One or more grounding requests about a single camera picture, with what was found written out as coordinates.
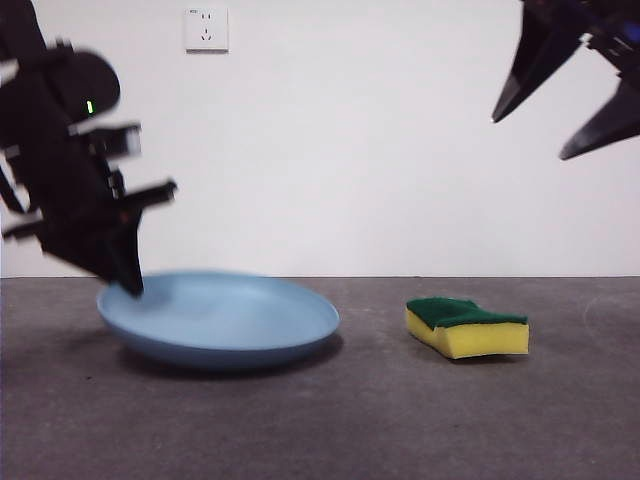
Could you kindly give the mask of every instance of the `blue plate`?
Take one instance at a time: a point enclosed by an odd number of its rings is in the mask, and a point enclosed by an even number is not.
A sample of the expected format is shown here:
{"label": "blue plate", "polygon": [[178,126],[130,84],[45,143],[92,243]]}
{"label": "blue plate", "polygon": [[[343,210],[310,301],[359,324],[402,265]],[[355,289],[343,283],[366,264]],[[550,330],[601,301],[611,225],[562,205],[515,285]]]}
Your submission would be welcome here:
{"label": "blue plate", "polygon": [[98,311],[130,348],[211,370],[273,367],[309,355],[338,328],[335,307],[293,283],[267,277],[179,272],[144,278],[135,299],[112,285]]}

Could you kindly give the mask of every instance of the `yellow sponge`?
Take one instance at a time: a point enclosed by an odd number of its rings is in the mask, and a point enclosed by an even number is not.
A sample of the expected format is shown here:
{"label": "yellow sponge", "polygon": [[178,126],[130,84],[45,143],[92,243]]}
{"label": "yellow sponge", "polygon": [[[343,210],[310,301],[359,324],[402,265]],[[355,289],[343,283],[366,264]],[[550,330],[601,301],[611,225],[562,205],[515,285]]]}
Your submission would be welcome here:
{"label": "yellow sponge", "polygon": [[491,313],[468,300],[421,298],[407,302],[407,328],[448,358],[529,353],[527,317]]}

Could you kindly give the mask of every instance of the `motion blur robot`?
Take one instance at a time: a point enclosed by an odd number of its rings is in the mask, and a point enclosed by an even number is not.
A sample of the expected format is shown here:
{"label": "motion blur robot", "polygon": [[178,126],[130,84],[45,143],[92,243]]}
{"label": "motion blur robot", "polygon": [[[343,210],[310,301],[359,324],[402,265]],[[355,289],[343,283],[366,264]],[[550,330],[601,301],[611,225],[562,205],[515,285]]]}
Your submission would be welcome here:
{"label": "motion blur robot", "polygon": [[139,149],[139,125],[78,133],[77,124],[117,104],[118,77],[93,53],[60,42],[47,48],[29,0],[0,0],[0,61],[7,60],[18,71],[0,88],[0,149],[30,205],[2,172],[0,193],[13,212],[40,218],[3,236],[36,236],[43,251],[140,295],[142,212],[169,201],[176,185],[125,193],[109,161]]}
{"label": "motion blur robot", "polygon": [[598,51],[619,71],[609,102],[564,146],[569,159],[640,134],[640,1],[524,0],[522,38],[493,113],[515,110],[580,47]]}

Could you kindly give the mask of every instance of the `kitchen sponge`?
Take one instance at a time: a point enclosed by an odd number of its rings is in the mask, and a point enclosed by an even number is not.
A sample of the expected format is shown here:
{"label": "kitchen sponge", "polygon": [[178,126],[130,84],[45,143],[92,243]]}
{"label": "kitchen sponge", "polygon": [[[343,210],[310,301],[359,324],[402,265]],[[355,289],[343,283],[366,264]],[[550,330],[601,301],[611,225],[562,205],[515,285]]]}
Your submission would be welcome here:
{"label": "kitchen sponge", "polygon": [[449,358],[529,353],[527,317],[492,313],[470,300],[418,298],[407,302],[407,328]]}

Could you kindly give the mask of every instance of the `white wall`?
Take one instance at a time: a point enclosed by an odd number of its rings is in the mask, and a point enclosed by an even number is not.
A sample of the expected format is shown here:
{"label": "white wall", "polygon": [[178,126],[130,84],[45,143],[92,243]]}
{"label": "white wall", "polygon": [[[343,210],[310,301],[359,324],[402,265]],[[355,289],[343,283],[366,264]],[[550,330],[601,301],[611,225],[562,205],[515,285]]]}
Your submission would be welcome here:
{"label": "white wall", "polygon": [[[489,121],[516,0],[228,0],[229,55],[183,52],[187,1],[34,4],[48,39],[118,71],[122,101],[103,121],[144,129],[128,185],[179,184],[144,218],[146,271],[640,273],[639,141],[556,157],[613,93],[613,70],[585,49]],[[36,242],[3,249],[5,276],[80,273]]]}

